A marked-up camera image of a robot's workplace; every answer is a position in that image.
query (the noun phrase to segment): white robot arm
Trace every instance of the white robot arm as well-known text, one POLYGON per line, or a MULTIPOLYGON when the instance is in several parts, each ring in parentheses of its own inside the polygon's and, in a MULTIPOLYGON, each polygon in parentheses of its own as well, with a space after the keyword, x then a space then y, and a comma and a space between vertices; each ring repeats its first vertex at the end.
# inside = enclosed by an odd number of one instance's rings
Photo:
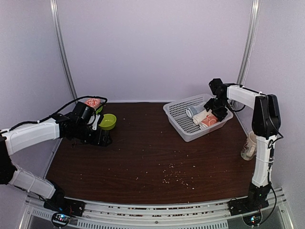
POLYGON ((29 146, 47 140, 77 138, 86 144, 107 146, 112 140, 108 131, 97 128, 103 115, 96 114, 88 105, 78 102, 72 112, 54 113, 41 122, 33 122, 4 129, 0 133, 0 184, 10 184, 47 199, 53 209, 65 210, 64 191, 46 179, 40 178, 18 165, 10 156, 29 146))
POLYGON ((204 106, 212 110, 219 121, 227 115, 227 109, 232 110, 228 100, 234 100, 254 110, 252 129, 256 134, 257 154, 255 171, 250 183, 248 197, 231 200, 229 207, 231 215, 243 214, 268 206, 266 197, 271 189, 271 170, 274 161, 275 142, 279 139, 281 125, 277 97, 273 94, 263 94, 233 83, 224 84, 221 79, 213 79, 209 86, 216 98, 209 100, 204 106))

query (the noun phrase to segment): brown tabletop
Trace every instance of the brown tabletop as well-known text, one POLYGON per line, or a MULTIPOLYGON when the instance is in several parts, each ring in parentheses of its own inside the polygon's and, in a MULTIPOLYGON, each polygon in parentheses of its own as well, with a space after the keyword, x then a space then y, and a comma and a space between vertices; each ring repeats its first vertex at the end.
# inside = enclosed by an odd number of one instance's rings
POLYGON ((244 161, 246 140, 236 117, 185 142, 162 103, 107 104, 117 116, 108 147, 64 139, 47 179, 72 198, 129 204, 203 202, 247 195, 255 161, 244 161))

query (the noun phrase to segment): plastic basket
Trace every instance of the plastic basket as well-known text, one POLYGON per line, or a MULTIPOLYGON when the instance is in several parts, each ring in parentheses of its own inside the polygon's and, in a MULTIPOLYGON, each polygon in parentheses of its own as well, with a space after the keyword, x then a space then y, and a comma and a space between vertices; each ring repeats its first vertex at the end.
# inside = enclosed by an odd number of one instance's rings
POLYGON ((206 103, 209 99, 213 98, 209 94, 200 94, 176 102, 172 102, 163 106, 163 110, 168 116, 169 122, 173 125, 175 130, 180 134, 184 141, 190 142, 196 138, 206 135, 214 130, 217 130, 231 118, 233 113, 228 110, 227 117, 212 126, 205 129, 200 129, 199 125, 195 125, 193 120, 189 118, 185 110, 190 106, 195 106, 201 103, 206 103))

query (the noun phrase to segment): metal frame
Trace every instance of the metal frame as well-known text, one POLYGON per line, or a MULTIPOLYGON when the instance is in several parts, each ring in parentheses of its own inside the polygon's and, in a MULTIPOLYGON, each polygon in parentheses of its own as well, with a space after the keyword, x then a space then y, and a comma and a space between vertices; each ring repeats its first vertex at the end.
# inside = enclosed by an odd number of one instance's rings
POLYGON ((77 94, 76 94, 75 86, 73 83, 73 79, 71 77, 71 72, 70 72, 69 65, 68 65, 68 59, 67 59, 65 47, 63 44, 61 24, 60 24, 59 15, 58 15, 58 9, 57 9, 57 0, 50 0, 50 3, 51 3, 52 17, 53 17, 54 26, 55 26, 56 35, 57 35, 57 41, 58 41, 59 49, 61 52, 61 61, 62 61, 63 69, 64 69, 64 72, 65 72, 65 75, 67 78, 70 92, 71 92, 73 98, 76 99, 77 94))
POLYGON ((260 8, 260 0, 253 0, 248 36, 247 36, 246 45, 244 48, 244 56, 243 56, 242 64, 240 66, 240 70, 239 70, 239 74, 238 74, 238 78, 237 78, 237 84, 243 84, 245 81, 246 72, 248 70, 250 52, 251 52, 251 49, 254 44, 255 32, 256 32, 257 22, 258 22, 259 8, 260 8))
MULTIPOLYGON (((289 216, 290 209, 287 205, 284 192, 281 188, 275 190, 277 206, 281 210, 281 216, 286 229, 293 229, 289 216)), ((274 206, 275 198, 273 193, 267 197, 269 207, 274 206)), ((222 225, 226 229, 227 221, 233 218, 240 218, 242 215, 231 216, 228 208, 230 199, 209 201, 192 204, 167 204, 167 205, 130 205, 112 204, 98 201, 86 201, 82 217, 73 218, 69 224, 71 227, 80 229, 152 229, 156 227, 171 229, 196 229, 213 228, 209 225, 222 225)), ((26 210, 22 217, 19 229, 29 229, 31 216, 50 220, 55 212, 43 208, 43 202, 37 197, 28 196, 26 210)))
POLYGON ((47 176, 47 173, 48 173, 48 171, 49 171, 49 169, 50 169, 50 167, 51 167, 51 163, 52 163, 52 161, 53 161, 53 159, 54 159, 54 157, 55 157, 55 154, 56 154, 56 152, 57 152, 57 150, 58 150, 58 147, 59 147, 60 144, 61 144, 61 141, 62 141, 62 138, 56 140, 55 146, 54 146, 54 148, 53 148, 53 150, 52 150, 52 153, 51 153, 51 155, 50 155, 50 157, 49 157, 49 160, 48 160, 48 165, 47 165, 46 168, 44 169, 44 175, 43 175, 43 178, 44 178, 44 179, 45 179, 46 176, 47 176))

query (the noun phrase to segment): green bowl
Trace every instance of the green bowl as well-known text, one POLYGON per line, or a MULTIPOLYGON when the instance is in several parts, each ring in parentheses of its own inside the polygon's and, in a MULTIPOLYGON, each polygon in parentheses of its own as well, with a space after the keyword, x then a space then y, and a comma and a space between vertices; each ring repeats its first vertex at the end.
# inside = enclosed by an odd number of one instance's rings
POLYGON ((100 123, 100 127, 103 130, 112 130, 116 124, 116 116, 113 114, 104 114, 104 118, 100 123))

